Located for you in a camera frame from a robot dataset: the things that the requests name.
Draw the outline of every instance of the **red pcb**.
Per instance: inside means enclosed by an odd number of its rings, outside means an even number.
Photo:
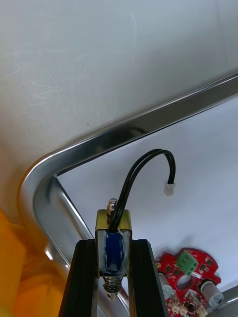
[[[176,265],[176,260],[181,252],[187,251],[196,259],[198,266],[192,273],[190,280],[185,285],[180,285],[179,281],[184,277],[184,273]],[[200,286],[205,281],[212,281],[215,285],[221,283],[221,279],[215,275],[218,265],[216,261],[206,252],[197,249],[182,249],[178,256],[169,253],[162,255],[160,261],[156,262],[158,273],[162,273],[174,290],[172,298],[166,300],[170,316],[205,316],[201,312],[207,306],[207,300],[200,291]]]

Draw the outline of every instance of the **green terminal block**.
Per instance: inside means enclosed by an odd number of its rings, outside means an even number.
[[[185,275],[191,275],[198,266],[198,261],[192,256],[191,253],[183,250],[176,260],[177,266]]]

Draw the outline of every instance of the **white connector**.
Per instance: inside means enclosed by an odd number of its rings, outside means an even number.
[[[165,189],[164,189],[165,195],[166,196],[172,196],[174,194],[175,186],[176,186],[176,183],[168,184],[167,182],[165,182]]]

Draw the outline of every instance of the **circular hole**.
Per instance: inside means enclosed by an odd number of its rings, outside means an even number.
[[[179,291],[185,291],[192,286],[192,276],[184,275],[177,281],[177,289]]]

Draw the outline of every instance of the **white surface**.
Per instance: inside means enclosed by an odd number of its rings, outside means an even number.
[[[40,156],[238,66],[237,0],[0,0],[0,207]]]
[[[133,142],[59,177],[93,233],[98,209],[118,198],[133,163],[153,148],[172,151],[176,187],[167,197],[165,157],[139,173],[126,208],[133,239],[147,239],[155,256],[184,247],[207,251],[219,265],[222,291],[238,284],[238,98]]]

